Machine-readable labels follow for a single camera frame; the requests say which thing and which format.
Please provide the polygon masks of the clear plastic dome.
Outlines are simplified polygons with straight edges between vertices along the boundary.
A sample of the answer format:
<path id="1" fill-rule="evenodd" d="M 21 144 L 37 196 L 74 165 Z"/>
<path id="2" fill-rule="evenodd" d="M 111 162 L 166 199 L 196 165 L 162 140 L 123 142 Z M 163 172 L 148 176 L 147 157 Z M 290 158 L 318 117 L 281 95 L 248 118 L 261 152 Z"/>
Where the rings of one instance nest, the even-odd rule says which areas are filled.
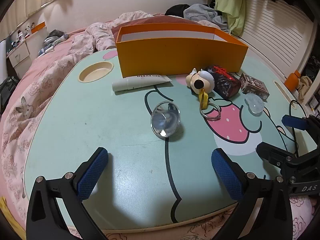
<path id="1" fill-rule="evenodd" d="M 253 93 L 248 93 L 245 95 L 245 102 L 247 103 L 249 110 L 253 114 L 260 114 L 264 109 L 263 100 Z"/>

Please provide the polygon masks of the red mahjong tile block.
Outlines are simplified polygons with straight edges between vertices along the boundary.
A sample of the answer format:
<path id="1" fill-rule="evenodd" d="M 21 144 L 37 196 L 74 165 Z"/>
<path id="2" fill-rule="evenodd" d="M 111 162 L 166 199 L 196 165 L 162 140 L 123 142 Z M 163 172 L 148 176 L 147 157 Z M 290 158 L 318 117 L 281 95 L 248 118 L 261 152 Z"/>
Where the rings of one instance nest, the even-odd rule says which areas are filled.
<path id="1" fill-rule="evenodd" d="M 227 72 L 224 68 L 211 66 L 206 68 L 206 71 L 214 78 L 214 91 L 223 99 L 228 100 L 239 92 L 241 87 L 240 80 Z"/>

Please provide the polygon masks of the clear glass bowl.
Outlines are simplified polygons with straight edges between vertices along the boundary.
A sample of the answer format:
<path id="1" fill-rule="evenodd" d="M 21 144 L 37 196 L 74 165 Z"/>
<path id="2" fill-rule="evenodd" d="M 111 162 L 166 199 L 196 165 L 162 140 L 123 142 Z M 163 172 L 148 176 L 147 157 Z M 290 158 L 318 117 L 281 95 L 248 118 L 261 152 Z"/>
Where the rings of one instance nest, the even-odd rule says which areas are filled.
<path id="1" fill-rule="evenodd" d="M 180 123 L 180 110 L 171 101 L 160 102 L 151 113 L 151 129 L 161 139 L 174 135 L 178 131 Z"/>

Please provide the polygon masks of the white cream tube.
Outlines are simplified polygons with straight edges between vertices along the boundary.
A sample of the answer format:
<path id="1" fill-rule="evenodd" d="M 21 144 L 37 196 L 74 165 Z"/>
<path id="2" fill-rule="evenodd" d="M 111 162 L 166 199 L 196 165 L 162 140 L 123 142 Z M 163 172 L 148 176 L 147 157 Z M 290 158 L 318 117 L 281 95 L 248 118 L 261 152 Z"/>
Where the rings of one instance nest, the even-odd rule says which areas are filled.
<path id="1" fill-rule="evenodd" d="M 112 90 L 120 92 L 170 82 L 165 75 L 138 75 L 122 78 L 112 83 Z"/>

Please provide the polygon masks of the orange bottle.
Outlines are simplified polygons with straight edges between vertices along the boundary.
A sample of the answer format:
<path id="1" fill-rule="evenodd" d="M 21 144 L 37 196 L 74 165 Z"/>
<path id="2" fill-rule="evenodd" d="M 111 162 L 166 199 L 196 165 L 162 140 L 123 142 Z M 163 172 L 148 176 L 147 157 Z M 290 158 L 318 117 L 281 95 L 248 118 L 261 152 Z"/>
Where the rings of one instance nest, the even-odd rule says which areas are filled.
<path id="1" fill-rule="evenodd" d="M 289 77 L 285 80 L 284 85 L 285 87 L 292 93 L 299 85 L 301 74 L 295 70 L 294 73 L 291 73 Z"/>

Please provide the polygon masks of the brown playing card box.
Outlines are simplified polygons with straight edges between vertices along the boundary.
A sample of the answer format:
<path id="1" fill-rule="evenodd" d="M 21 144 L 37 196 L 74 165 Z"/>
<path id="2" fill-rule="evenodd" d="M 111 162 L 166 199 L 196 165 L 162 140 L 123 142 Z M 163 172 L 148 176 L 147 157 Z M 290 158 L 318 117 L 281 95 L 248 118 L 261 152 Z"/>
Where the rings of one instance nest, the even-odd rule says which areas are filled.
<path id="1" fill-rule="evenodd" d="M 266 101 L 270 95 L 263 81 L 260 81 L 250 75 L 242 73 L 240 76 L 240 82 L 241 91 L 244 94 L 253 93 L 259 96 L 263 101 Z"/>

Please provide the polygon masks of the mint green cartoon lap table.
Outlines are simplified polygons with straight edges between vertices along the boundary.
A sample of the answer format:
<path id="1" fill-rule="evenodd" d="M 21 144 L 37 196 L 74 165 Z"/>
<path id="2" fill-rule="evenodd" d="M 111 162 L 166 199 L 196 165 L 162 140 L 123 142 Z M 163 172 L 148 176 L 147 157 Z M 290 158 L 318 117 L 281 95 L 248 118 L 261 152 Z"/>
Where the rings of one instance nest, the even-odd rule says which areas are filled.
<path id="1" fill-rule="evenodd" d="M 279 170 L 259 158 L 257 144 L 267 142 L 300 154 L 316 144 L 304 131 L 291 131 L 281 122 L 286 114 L 303 117 L 299 105 L 273 72 L 247 56 L 241 71 L 263 81 L 269 91 L 263 113 L 250 112 L 245 96 L 225 101 L 221 119 L 208 122 L 183 75 L 169 83 L 115 93 L 121 78 L 118 58 L 111 50 L 81 60 L 68 74 L 45 110 L 31 143 L 24 172 L 26 191 L 35 179 L 61 178 L 74 172 L 94 151 L 107 149 L 107 167 L 84 206 L 103 230 L 153 228 L 181 223 L 219 211 L 233 201 L 211 163 L 222 148 L 244 171 L 274 178 Z M 153 109 L 163 101 L 180 110 L 178 131 L 166 138 L 151 129 Z"/>

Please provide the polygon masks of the light green hanging cloth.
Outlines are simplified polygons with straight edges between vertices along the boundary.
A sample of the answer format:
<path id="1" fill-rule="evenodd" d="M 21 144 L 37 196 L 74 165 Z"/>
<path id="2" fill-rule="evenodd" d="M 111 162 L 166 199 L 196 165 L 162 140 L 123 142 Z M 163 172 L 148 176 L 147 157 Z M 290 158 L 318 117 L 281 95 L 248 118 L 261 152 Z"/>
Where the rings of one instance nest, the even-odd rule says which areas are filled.
<path id="1" fill-rule="evenodd" d="M 222 12 L 227 18 L 230 34 L 234 36 L 242 34 L 246 18 L 246 0 L 215 0 L 214 9 Z"/>

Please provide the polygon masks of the grey clothes pile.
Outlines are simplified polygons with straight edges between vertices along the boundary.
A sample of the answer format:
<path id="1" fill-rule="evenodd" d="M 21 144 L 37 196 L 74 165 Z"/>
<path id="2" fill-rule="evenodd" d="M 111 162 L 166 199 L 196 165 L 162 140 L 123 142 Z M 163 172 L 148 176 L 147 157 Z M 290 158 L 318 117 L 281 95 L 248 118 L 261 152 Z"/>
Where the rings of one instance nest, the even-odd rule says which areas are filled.
<path id="1" fill-rule="evenodd" d="M 214 27 L 229 32 L 227 18 L 220 12 L 203 4 L 193 4 L 183 12 L 183 17 L 200 25 Z"/>

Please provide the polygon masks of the orange cardboard box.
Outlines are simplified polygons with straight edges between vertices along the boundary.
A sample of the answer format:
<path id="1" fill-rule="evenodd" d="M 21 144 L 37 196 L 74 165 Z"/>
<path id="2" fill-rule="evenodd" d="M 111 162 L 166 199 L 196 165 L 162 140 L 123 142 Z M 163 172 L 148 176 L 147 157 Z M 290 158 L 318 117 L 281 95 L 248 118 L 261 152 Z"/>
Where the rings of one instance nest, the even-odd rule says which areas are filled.
<path id="1" fill-rule="evenodd" d="M 116 49 L 121 74 L 129 77 L 188 74 L 210 66 L 238 72 L 248 46 L 213 27 L 147 23 L 121 27 Z"/>

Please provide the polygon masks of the white bedside drawer cabinet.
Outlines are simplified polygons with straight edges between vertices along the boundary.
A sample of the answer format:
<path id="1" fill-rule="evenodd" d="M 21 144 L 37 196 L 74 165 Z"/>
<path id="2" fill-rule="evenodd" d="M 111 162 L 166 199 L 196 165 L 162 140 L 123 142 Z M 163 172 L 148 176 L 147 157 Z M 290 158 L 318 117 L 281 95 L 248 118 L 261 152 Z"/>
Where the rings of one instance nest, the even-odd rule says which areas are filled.
<path id="1" fill-rule="evenodd" d="M 32 64 L 30 53 L 25 42 L 19 44 L 7 56 L 17 76 L 21 79 Z"/>

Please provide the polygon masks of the pink floral duvet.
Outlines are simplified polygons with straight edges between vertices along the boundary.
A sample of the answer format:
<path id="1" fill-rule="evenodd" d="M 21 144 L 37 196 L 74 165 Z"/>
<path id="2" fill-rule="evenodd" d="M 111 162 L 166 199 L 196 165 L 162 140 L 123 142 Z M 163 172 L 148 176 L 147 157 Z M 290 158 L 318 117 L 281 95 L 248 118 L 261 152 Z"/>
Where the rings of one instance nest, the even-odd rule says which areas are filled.
<path id="1" fill-rule="evenodd" d="M 30 148 L 44 109 L 52 96 L 61 85 L 67 74 L 84 57 L 91 55 L 94 49 L 105 50 L 115 48 L 115 39 L 111 29 L 122 23 L 141 18 L 153 17 L 143 11 L 125 12 L 114 21 L 107 23 L 93 23 L 87 28 L 70 33 L 67 41 L 58 45 L 54 52 L 33 61 L 30 69 L 21 79 L 14 90 L 8 105 L 1 117 L 1 196 L 7 194 L 7 204 L 12 201 L 13 207 L 5 208 L 1 200 L 1 210 L 7 218 L 11 217 L 11 226 L 25 239 L 22 230 L 26 227 L 28 200 L 24 195 L 22 182 L 27 153 Z M 26 105 L 31 105 L 31 115 L 24 117 L 18 113 L 16 107 L 21 107 L 21 99 L 26 99 Z M 293 217 L 293 239 L 306 229 L 313 218 L 316 200 L 308 196 L 293 197 L 290 199 Z M 143 233 L 108 233 L 114 239 L 210 239 L 213 237 L 233 208 L 220 212 L 217 215 L 175 228 L 167 228 Z"/>

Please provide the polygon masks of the white figurine keychain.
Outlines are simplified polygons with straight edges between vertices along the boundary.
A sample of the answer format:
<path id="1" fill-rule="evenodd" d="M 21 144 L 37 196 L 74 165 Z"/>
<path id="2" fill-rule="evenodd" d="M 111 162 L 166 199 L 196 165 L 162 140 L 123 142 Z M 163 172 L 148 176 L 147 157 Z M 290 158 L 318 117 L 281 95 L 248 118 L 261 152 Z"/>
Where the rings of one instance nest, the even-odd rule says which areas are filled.
<path id="1" fill-rule="evenodd" d="M 215 80 L 213 76 L 206 70 L 197 71 L 194 68 L 191 73 L 185 78 L 185 82 L 191 92 L 198 97 L 200 103 L 200 114 L 202 115 L 202 117 L 209 121 L 220 120 L 220 107 L 210 102 L 209 100 L 209 94 L 215 88 Z M 206 110 L 208 106 L 211 106 L 213 110 L 217 111 L 216 116 L 209 116 L 208 114 L 203 112 L 203 110 Z"/>

